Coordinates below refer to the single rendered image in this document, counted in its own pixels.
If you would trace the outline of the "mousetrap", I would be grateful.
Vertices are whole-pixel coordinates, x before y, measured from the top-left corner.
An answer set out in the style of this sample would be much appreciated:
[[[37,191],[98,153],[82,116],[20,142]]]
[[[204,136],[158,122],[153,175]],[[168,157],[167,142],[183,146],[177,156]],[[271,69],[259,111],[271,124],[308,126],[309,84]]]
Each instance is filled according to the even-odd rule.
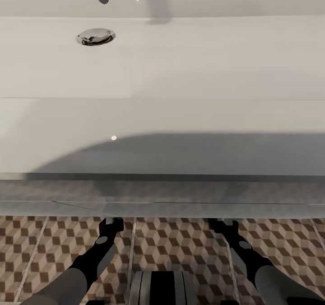
[[[217,218],[212,218],[212,219],[213,219],[213,221],[218,221]],[[209,218],[208,218],[208,221],[209,221]],[[210,230],[214,230],[214,228],[210,227],[210,223],[209,223],[209,229],[210,229]]]

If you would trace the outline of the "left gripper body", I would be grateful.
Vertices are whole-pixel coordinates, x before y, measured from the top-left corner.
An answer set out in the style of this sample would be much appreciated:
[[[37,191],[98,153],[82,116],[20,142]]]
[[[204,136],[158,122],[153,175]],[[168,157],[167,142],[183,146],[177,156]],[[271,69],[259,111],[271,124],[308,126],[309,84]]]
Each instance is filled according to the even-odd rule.
[[[105,230],[111,229],[115,232],[122,232],[124,230],[123,219],[114,219],[114,222],[111,224],[106,224],[106,221],[102,221],[99,224],[99,234],[103,233]]]

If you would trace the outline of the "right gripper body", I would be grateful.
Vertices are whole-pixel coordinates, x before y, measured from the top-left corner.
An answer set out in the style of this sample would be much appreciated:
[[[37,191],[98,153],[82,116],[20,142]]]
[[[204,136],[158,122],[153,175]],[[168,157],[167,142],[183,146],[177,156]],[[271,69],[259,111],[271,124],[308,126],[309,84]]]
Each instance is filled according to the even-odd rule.
[[[214,221],[214,231],[215,233],[221,233],[224,235],[225,239],[227,239],[227,235],[231,232],[238,233],[238,222],[233,221],[233,225],[226,225],[223,221]]]

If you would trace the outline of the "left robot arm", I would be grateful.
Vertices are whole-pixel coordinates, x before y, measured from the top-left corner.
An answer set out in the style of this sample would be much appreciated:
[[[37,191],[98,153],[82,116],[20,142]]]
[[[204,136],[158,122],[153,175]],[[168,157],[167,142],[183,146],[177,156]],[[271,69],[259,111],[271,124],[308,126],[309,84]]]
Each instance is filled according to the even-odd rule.
[[[99,224],[100,236],[94,246],[79,255],[53,282],[20,305],[79,305],[113,259],[116,253],[115,234],[123,230],[123,219],[106,217]]]

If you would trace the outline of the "robot trunk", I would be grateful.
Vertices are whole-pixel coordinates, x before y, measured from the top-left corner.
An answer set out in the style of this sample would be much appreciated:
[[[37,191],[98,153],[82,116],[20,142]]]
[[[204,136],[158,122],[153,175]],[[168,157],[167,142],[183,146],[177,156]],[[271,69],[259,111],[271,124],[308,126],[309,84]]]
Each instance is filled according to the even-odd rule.
[[[189,271],[137,271],[129,305],[196,305]]]

